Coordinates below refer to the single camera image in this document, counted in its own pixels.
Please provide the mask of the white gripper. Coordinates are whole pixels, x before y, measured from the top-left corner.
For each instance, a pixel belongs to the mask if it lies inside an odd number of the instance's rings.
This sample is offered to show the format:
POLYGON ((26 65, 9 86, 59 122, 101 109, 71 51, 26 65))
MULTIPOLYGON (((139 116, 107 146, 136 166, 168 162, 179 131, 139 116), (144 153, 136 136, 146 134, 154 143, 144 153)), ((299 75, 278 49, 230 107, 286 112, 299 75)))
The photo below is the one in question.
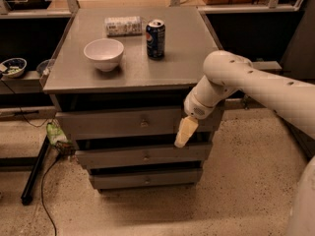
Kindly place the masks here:
POLYGON ((199 126, 198 120, 206 119, 213 110, 213 107, 201 104, 193 95, 193 92, 190 91, 184 100, 184 112, 187 117, 182 118, 180 121, 174 145, 177 148, 183 148, 197 130, 199 126))

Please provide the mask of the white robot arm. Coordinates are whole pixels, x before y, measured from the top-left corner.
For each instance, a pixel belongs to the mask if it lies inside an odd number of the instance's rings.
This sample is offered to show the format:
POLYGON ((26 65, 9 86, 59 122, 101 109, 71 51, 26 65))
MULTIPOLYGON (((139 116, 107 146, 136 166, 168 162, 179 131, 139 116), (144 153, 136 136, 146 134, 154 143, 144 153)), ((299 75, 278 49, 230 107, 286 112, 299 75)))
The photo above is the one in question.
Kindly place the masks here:
MULTIPOLYGON (((184 100, 176 147, 185 147, 199 122, 238 90, 315 139, 315 85, 258 70, 249 59, 223 50, 206 57, 203 73, 184 100)), ((315 157, 298 182, 285 236, 315 236, 315 157)))

